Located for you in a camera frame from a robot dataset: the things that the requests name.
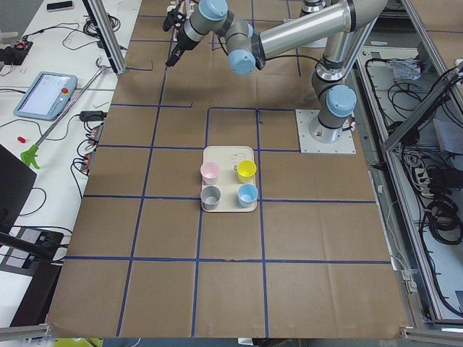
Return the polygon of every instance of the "cup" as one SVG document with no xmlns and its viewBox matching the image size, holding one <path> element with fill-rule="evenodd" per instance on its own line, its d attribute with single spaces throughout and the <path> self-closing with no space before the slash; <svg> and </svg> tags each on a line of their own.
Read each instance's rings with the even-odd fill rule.
<svg viewBox="0 0 463 347">
<path fill-rule="evenodd" d="M 241 183 L 250 183 L 254 178 L 257 166 L 251 160 L 239 162 L 237 167 L 238 179 Z"/>
<path fill-rule="evenodd" d="M 258 189 L 254 184 L 243 184 L 238 189 L 238 201 L 242 207 L 251 206 L 258 198 Z"/>
<path fill-rule="evenodd" d="M 220 168 L 218 164 L 213 161 L 206 161 L 201 166 L 201 176 L 203 176 L 203 181 L 205 184 L 215 184 L 218 180 L 218 175 L 220 175 Z"/>
<path fill-rule="evenodd" d="M 201 191 L 201 205 L 204 210 L 214 210 L 220 202 L 220 189 L 216 186 L 207 186 Z"/>
</svg>

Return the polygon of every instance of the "white table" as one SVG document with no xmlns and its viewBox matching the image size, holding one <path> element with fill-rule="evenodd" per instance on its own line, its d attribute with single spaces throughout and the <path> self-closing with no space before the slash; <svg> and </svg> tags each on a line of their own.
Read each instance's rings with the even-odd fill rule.
<svg viewBox="0 0 463 347">
<path fill-rule="evenodd" d="M 59 24 L 60 22 L 79 22 L 82 28 L 85 22 L 85 8 L 81 1 L 74 1 L 75 8 L 61 12 L 46 11 L 45 1 L 32 22 L 26 30 L 32 33 L 44 27 Z M 117 17 L 121 21 L 121 28 L 116 32 L 119 44 L 127 47 L 129 44 L 132 30 L 140 8 L 141 0 L 103 0 L 106 11 Z M 108 64 L 106 55 L 102 49 L 99 49 L 96 43 L 86 46 L 78 51 L 70 51 L 63 47 L 62 40 L 69 33 L 65 29 L 52 29 L 44 33 L 30 37 L 34 46 L 30 55 L 26 57 L 24 64 L 15 67 L 11 74 L 0 77 L 1 87 L 14 87 L 27 90 L 32 81 L 41 71 L 60 72 L 65 74 L 74 74 L 78 78 L 77 87 L 82 87 L 95 74 L 95 60 L 102 57 L 102 64 Z M 91 42 L 92 38 L 82 33 L 73 33 L 71 41 L 67 42 L 69 46 L 80 46 L 84 43 Z M 108 70 L 100 76 L 91 88 L 86 91 L 81 99 L 71 108 L 67 116 L 60 122 L 55 130 L 50 134 L 50 138 L 60 138 L 66 132 L 67 121 L 70 117 L 81 111 L 103 110 L 108 111 L 114 89 L 116 87 L 117 77 Z M 14 119 L 20 119 L 12 114 L 14 107 L 19 103 L 22 94 L 19 93 L 0 93 L 0 125 Z M 51 125 L 49 121 L 37 121 L 45 131 Z M 25 144 L 20 143 L 17 137 L 21 136 L 27 139 Z M 34 124 L 25 122 L 15 122 L 6 127 L 0 128 L 0 143 L 17 157 L 20 153 L 27 150 L 38 138 L 40 134 Z M 35 187 L 46 190 L 47 200 L 45 205 L 37 212 L 28 217 L 19 217 L 16 224 L 27 226 L 62 226 L 72 229 L 77 217 L 81 199 L 77 190 L 76 183 L 72 178 L 69 169 L 72 159 L 77 157 L 76 147 L 85 139 L 85 131 L 82 122 L 76 117 L 71 121 L 69 134 L 67 137 L 58 142 L 44 141 L 38 151 L 37 163 L 41 167 L 37 173 Z M 85 188 L 86 177 L 76 172 L 81 190 Z M 34 210 L 43 201 L 43 195 L 34 190 L 27 200 L 23 213 Z M 69 237 L 64 237 L 63 244 L 69 243 Z M 6 247 L 0 247 L 0 253 L 6 252 Z M 20 305 L 30 277 L 16 275 L 0 271 L 0 327 L 8 327 L 12 318 Z"/>
</svg>

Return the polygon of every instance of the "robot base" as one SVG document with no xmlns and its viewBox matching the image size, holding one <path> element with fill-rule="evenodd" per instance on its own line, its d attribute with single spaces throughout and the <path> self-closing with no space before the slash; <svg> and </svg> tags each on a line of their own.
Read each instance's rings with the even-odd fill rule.
<svg viewBox="0 0 463 347">
<path fill-rule="evenodd" d="M 299 144 L 301 153 L 316 154 L 355 154 L 354 140 L 350 131 L 341 132 L 337 141 L 326 144 L 317 141 L 309 132 L 310 122 L 318 115 L 319 110 L 296 110 L 297 132 L 299 134 Z"/>
</svg>

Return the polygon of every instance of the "pink cup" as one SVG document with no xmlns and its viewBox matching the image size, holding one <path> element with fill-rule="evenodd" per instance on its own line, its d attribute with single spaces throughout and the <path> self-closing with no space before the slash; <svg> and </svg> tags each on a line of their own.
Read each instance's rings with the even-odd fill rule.
<svg viewBox="0 0 463 347">
<path fill-rule="evenodd" d="M 200 171 L 205 184 L 215 184 L 217 182 L 218 175 L 220 174 L 220 168 L 217 163 L 213 161 L 206 161 L 201 166 Z"/>
</svg>

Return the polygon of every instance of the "tablet screen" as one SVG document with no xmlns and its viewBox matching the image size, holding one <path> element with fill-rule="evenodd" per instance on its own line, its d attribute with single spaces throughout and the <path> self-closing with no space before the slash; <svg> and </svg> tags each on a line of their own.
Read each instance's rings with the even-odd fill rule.
<svg viewBox="0 0 463 347">
<path fill-rule="evenodd" d="M 19 111 L 46 115 L 71 77 L 44 74 L 35 84 Z"/>
</svg>

